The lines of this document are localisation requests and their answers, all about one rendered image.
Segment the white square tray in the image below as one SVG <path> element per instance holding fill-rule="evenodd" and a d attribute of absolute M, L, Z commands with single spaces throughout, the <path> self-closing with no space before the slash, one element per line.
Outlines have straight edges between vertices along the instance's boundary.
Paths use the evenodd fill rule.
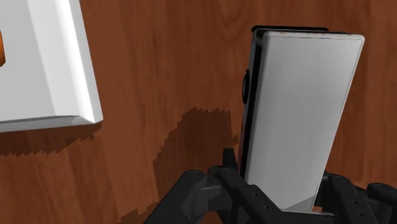
<path fill-rule="evenodd" d="M 0 132 L 103 120 L 80 0 L 0 0 Z"/>

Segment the white and black phone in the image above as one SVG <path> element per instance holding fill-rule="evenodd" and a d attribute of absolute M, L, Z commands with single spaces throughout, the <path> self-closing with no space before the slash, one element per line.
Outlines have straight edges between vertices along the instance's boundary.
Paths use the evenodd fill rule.
<path fill-rule="evenodd" d="M 311 211 L 365 37 L 256 25 L 242 84 L 239 172 L 287 211 Z"/>

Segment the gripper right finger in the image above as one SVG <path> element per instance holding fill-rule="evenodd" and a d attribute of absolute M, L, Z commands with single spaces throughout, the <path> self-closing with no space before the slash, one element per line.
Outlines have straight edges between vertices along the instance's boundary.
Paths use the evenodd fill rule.
<path fill-rule="evenodd" d="M 397 188 L 370 183 L 366 188 L 325 172 L 315 206 L 335 216 L 335 224 L 397 224 Z"/>

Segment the orange object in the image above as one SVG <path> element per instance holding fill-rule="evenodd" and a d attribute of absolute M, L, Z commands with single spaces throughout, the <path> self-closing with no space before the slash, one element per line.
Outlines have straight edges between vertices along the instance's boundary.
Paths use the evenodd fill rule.
<path fill-rule="evenodd" d="M 0 31 L 0 67 L 2 67 L 6 62 L 5 52 L 4 52 L 4 43 L 3 43 L 3 35 Z"/>

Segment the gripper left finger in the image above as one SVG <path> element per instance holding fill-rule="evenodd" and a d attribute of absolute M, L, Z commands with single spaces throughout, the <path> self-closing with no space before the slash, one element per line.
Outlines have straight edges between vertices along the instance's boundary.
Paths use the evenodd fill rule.
<path fill-rule="evenodd" d="M 216 211 L 223 224 L 284 224 L 282 211 L 236 170 L 232 149 L 208 173 L 187 170 L 148 216 L 144 224 L 201 224 Z"/>

